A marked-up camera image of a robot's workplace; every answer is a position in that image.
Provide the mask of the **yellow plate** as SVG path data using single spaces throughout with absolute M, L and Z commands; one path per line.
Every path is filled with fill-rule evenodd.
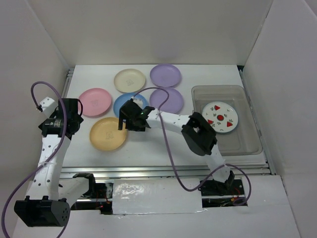
M 97 121 L 90 130 L 90 143 L 101 151 L 118 149 L 126 140 L 127 130 L 118 129 L 119 119 L 107 117 Z

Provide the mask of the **blue plate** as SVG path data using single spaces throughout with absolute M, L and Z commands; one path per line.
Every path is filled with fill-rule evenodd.
M 122 94 L 121 96 L 119 96 L 114 104 L 113 104 L 113 111 L 115 116 L 118 118 L 119 117 L 119 110 L 120 108 L 128 101 L 131 99 L 131 97 L 133 97 L 136 93 L 125 93 Z

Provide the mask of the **pink plate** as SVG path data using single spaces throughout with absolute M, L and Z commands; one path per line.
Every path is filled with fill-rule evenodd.
M 87 117 L 96 117 L 105 113 L 112 103 L 110 93 L 102 88 L 88 89 L 78 99 L 83 106 L 82 114 Z

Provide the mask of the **cream plate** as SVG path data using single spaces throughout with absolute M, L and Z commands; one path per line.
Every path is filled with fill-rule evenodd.
M 113 83 L 115 88 L 122 93 L 137 92 L 145 85 L 146 77 L 137 69 L 124 69 L 116 74 Z

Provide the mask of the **watermelon pattern white plate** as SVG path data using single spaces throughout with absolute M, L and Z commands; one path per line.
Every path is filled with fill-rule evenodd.
M 202 116 L 217 133 L 229 133 L 238 125 L 235 109 L 224 102 L 211 102 L 205 105 Z

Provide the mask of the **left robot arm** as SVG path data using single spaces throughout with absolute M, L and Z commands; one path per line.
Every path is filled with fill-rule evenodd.
M 24 200 L 17 200 L 14 211 L 28 227 L 64 227 L 70 210 L 80 197 L 91 198 L 98 192 L 94 175 L 77 173 L 60 181 L 60 173 L 72 136 L 83 122 L 83 104 L 79 99 L 55 102 L 46 97 L 39 108 L 47 116 L 40 125 L 42 152 L 39 170 Z

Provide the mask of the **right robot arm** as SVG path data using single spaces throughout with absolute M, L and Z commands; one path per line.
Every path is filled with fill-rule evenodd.
M 214 180 L 216 190 L 221 194 L 227 194 L 233 188 L 234 173 L 225 164 L 219 151 L 216 131 L 200 113 L 177 115 L 149 106 L 145 107 L 145 110 L 149 111 L 146 118 L 147 127 L 162 130 L 172 169 L 177 181 L 185 191 L 193 192 L 200 189 L 209 178 Z M 167 130 L 182 135 L 191 152 L 206 158 L 206 164 L 211 172 L 194 188 L 187 188 L 179 177 L 168 143 Z

